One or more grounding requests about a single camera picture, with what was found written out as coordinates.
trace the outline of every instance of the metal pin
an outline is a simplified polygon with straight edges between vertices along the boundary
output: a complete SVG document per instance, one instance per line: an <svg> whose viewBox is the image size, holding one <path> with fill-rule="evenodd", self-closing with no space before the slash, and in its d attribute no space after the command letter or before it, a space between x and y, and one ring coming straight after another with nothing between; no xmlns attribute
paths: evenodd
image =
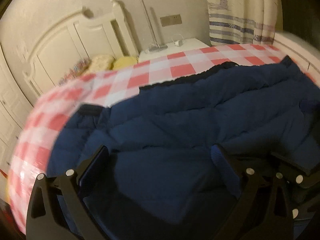
<svg viewBox="0 0 320 240"><path fill-rule="evenodd" d="M297 208L292 210L293 219L295 219L298 216L298 214L299 214L299 210Z"/></svg>
<svg viewBox="0 0 320 240"><path fill-rule="evenodd" d="M37 176L37 179L41 180L44 178L44 174L43 173L40 173L38 176Z"/></svg>
<svg viewBox="0 0 320 240"><path fill-rule="evenodd" d="M283 175L282 175L282 173L277 172L277 173L276 173L276 177L277 177L278 179L282 179L282 178L283 178Z"/></svg>
<svg viewBox="0 0 320 240"><path fill-rule="evenodd" d="M254 169L252 169L252 168L247 168L247 169L245 170L245 172L246 172L247 174L249 174L249 175L253 175L253 174L254 174Z"/></svg>
<svg viewBox="0 0 320 240"><path fill-rule="evenodd" d="M296 177L296 183L297 183L297 184L300 184L302 181L303 181L303 176L302 176L302 175L298 175L298 176Z"/></svg>
<svg viewBox="0 0 320 240"><path fill-rule="evenodd" d="M73 169L70 169L70 170L66 171L66 175L67 176L72 176L73 174L75 174L75 171Z"/></svg>

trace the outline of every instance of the navy jacket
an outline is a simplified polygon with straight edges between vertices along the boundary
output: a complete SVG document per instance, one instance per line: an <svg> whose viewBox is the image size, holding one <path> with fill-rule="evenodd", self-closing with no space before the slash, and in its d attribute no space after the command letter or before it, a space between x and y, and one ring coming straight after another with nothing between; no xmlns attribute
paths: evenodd
<svg viewBox="0 0 320 240"><path fill-rule="evenodd" d="M76 168L105 145L110 160L84 201L109 237L209 239L237 201L211 161L211 146L251 157L252 167L276 150L312 172L320 162L310 135L317 116L301 104L318 101L318 87L286 57L142 90L111 108L82 106L61 131L47 175Z"/></svg>

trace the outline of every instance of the wall outlet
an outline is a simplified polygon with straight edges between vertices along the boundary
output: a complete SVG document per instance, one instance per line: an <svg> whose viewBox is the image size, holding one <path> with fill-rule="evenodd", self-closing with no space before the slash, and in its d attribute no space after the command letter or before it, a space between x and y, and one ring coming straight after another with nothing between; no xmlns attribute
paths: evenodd
<svg viewBox="0 0 320 240"><path fill-rule="evenodd" d="M162 27L176 25L176 24L182 24L181 15L176 14L176 15L160 17L160 22L161 22Z"/></svg>

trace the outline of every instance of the striped curtain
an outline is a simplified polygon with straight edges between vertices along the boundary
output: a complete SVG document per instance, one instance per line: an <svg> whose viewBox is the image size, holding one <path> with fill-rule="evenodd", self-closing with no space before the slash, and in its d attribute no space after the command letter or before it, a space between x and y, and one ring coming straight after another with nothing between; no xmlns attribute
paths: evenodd
<svg viewBox="0 0 320 240"><path fill-rule="evenodd" d="M208 0L211 45L270 44L278 0Z"/></svg>

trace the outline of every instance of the nightstand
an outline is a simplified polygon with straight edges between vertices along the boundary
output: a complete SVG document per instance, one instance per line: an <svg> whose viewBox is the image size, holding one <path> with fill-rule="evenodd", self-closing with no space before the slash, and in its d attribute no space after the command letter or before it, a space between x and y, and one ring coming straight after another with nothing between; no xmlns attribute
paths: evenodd
<svg viewBox="0 0 320 240"><path fill-rule="evenodd" d="M182 51L209 47L205 43L203 43L195 38L184 40L183 45L180 47L175 46L175 44L173 42L167 43L167 46L168 46L167 49L164 49L159 52L149 52L149 50L147 50L147 49L143 50L139 55L139 62L158 58L161 56L166 56L166 55L178 53L178 52L182 52Z"/></svg>

